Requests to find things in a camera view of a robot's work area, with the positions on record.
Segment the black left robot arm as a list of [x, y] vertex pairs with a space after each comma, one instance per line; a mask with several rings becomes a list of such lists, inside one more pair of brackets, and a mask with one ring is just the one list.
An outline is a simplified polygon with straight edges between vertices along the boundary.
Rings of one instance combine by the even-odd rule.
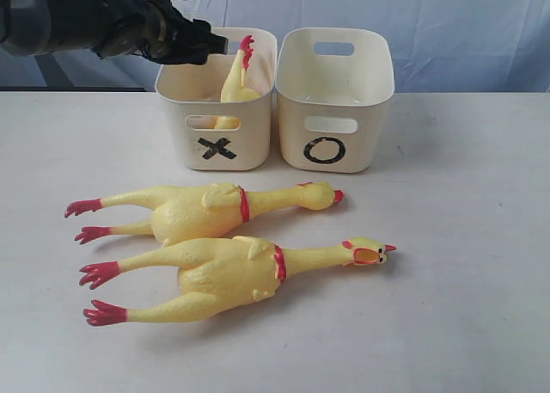
[[1, 47], [14, 56], [88, 49], [157, 64], [205, 64], [229, 41], [173, 0], [1, 0]]

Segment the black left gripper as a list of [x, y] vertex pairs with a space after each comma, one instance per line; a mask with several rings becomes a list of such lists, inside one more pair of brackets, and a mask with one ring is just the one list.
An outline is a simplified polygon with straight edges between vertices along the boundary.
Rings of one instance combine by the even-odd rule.
[[159, 64], [206, 64], [210, 55], [226, 55], [228, 39], [200, 19], [169, 18], [172, 0], [102, 0], [100, 58], [138, 55]]

